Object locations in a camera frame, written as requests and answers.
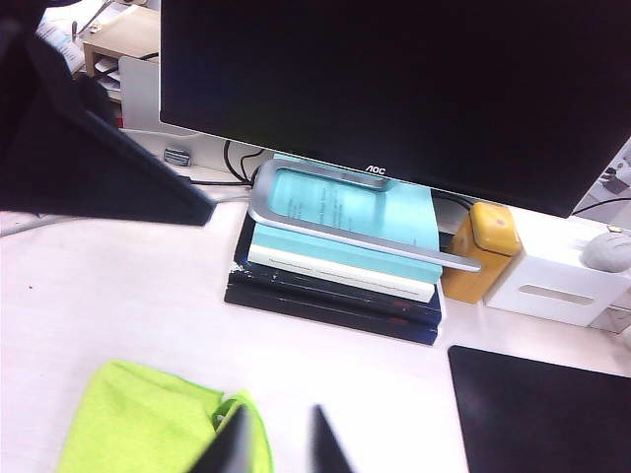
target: white book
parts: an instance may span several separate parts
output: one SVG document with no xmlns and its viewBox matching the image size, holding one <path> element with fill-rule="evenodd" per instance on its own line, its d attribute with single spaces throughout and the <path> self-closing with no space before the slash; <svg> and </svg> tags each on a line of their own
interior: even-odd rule
<svg viewBox="0 0 631 473">
<path fill-rule="evenodd" d="M 249 247 L 247 259 L 252 263 L 421 303 L 427 303 L 436 290 L 433 284 L 424 281 L 392 276 L 259 244 L 252 244 Z"/>
</svg>

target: black monitor screen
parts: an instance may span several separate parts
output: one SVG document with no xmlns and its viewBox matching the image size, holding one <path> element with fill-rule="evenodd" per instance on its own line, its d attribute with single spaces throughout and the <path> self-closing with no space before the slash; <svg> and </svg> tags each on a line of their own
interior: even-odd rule
<svg viewBox="0 0 631 473">
<path fill-rule="evenodd" d="M 162 2 L 163 121 L 567 216 L 631 135 L 631 3 Z"/>
</svg>

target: yellow-green cloth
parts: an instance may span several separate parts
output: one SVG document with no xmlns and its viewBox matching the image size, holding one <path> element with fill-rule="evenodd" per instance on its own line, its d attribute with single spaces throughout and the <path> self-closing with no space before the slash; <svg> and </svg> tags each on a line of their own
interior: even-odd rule
<svg viewBox="0 0 631 473">
<path fill-rule="evenodd" d="M 223 396 L 142 365 L 109 362 L 86 388 L 57 473 L 187 472 L 241 405 L 252 418 L 250 471 L 271 473 L 254 403 L 246 391 Z"/>
</svg>

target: paper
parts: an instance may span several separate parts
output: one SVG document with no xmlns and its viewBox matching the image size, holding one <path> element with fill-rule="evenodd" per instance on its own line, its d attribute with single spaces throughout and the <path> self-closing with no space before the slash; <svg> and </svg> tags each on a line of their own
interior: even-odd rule
<svg viewBox="0 0 631 473">
<path fill-rule="evenodd" d="M 67 7 L 47 8 L 43 20 L 53 22 L 64 33 L 70 35 L 73 21 L 77 22 L 78 29 L 81 29 L 97 13 L 103 3 L 102 0 L 83 0 Z M 97 16 L 93 24 L 105 25 L 127 8 L 127 5 L 114 2 Z M 83 35 L 90 35 L 90 29 L 86 29 Z M 81 39 L 77 38 L 76 43 L 80 44 Z"/>
<path fill-rule="evenodd" d="M 57 49 L 66 61 L 70 72 L 75 73 L 84 64 L 85 57 L 79 46 L 72 42 L 72 37 L 55 24 L 43 21 L 37 27 L 36 34 Z"/>
<path fill-rule="evenodd" d="M 118 61 L 111 57 L 104 57 L 95 64 L 95 69 L 99 72 L 104 72 L 112 67 L 118 67 Z M 120 71 L 115 70 L 114 72 L 110 72 L 108 75 L 112 77 L 114 81 L 120 82 Z"/>
<path fill-rule="evenodd" d="M 101 77 L 99 79 L 99 84 L 105 87 L 108 91 L 120 92 L 120 83 L 118 81 L 114 81 L 111 77 Z"/>
</svg>

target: yellow container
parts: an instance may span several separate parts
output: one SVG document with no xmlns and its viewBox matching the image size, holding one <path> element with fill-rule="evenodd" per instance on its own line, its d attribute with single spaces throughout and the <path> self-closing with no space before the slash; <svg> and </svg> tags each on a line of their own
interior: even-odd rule
<svg viewBox="0 0 631 473">
<path fill-rule="evenodd" d="M 477 303 L 521 250 L 511 211 L 498 205 L 475 203 L 447 252 L 477 259 L 482 263 L 482 270 L 470 273 L 445 268 L 441 279 L 445 296 Z"/>
</svg>

